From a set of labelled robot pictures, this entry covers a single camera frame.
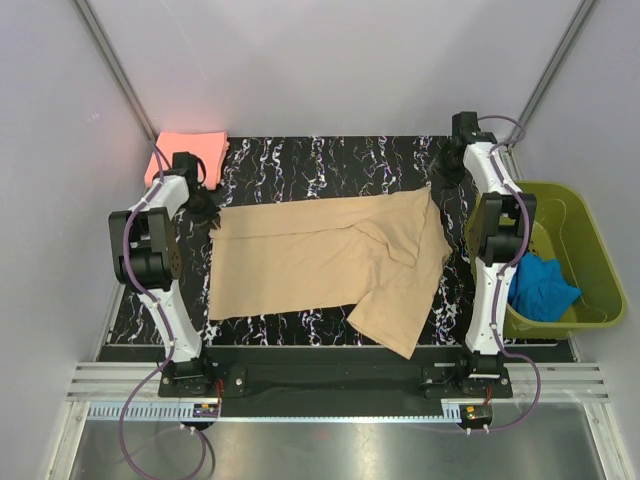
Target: pink towel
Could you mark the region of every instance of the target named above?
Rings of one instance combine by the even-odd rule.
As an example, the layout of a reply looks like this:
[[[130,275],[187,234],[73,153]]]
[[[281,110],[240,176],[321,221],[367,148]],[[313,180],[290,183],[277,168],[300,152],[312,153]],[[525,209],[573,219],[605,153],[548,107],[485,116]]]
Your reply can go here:
[[[176,152],[190,152],[204,162],[207,169],[207,178],[204,182],[209,190],[215,190],[222,178],[222,162],[229,148],[227,142],[227,132],[218,133],[173,133],[162,132],[156,143],[158,148],[165,154],[169,163]],[[144,174],[144,183],[151,186],[153,176],[158,173],[158,163],[155,157],[151,156],[151,161]]]

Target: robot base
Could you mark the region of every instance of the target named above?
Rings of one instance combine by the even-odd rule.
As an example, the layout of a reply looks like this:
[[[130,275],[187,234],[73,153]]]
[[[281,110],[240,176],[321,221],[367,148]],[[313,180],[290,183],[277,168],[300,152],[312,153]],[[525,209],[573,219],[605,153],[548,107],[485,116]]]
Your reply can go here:
[[[246,367],[214,364],[202,349],[198,358],[188,362],[169,362],[162,371],[158,396],[163,398],[217,397],[216,380],[222,380],[223,398],[244,396]]]
[[[447,398],[469,398],[485,400],[487,387],[491,387],[491,398],[512,398],[513,390],[509,372],[502,368],[500,378],[461,378],[455,367],[427,367],[422,369],[421,389],[424,396],[433,400]]]

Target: white wall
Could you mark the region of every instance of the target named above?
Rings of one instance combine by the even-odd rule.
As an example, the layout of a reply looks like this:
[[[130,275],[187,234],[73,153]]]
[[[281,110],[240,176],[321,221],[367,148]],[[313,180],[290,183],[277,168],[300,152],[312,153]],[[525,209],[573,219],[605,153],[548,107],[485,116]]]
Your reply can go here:
[[[517,117],[580,2],[91,3],[160,130],[414,135]]]
[[[35,479],[113,289],[108,214],[148,149],[71,2],[4,0],[0,43],[0,476]]]
[[[587,200],[628,302],[616,328],[579,336],[596,360],[640,473],[640,2],[600,2],[552,85],[518,160],[526,178],[575,187]]]

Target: metal floor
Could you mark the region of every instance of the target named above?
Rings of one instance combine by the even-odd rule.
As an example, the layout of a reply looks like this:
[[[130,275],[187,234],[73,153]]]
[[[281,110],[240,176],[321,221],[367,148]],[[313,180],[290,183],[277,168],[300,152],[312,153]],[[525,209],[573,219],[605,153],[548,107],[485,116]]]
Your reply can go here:
[[[494,424],[521,409],[495,405]],[[157,437],[171,423],[125,425],[129,450],[147,473],[188,475],[200,443],[185,432]],[[205,431],[210,453],[198,479],[604,479],[586,415],[578,404],[542,404],[523,425],[467,437],[454,425],[225,423]],[[73,480],[138,479],[124,461],[117,423],[88,421]]]

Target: black marble table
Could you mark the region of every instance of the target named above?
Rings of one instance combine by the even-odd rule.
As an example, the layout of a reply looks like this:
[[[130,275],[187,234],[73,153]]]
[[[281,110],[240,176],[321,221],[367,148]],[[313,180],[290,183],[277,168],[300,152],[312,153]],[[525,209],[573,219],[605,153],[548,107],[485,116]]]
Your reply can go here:
[[[469,177],[444,188],[437,159],[447,137],[231,138],[221,185],[222,207],[313,198],[380,195],[431,185],[445,236],[453,248],[440,279],[421,345],[460,343],[469,326],[474,282],[463,228],[474,206]],[[180,289],[195,328],[214,345],[374,344],[347,321],[353,305],[283,312],[222,322],[207,319],[211,241],[186,212],[175,219],[182,252]],[[156,345],[160,336],[148,312],[125,290],[107,344]]]

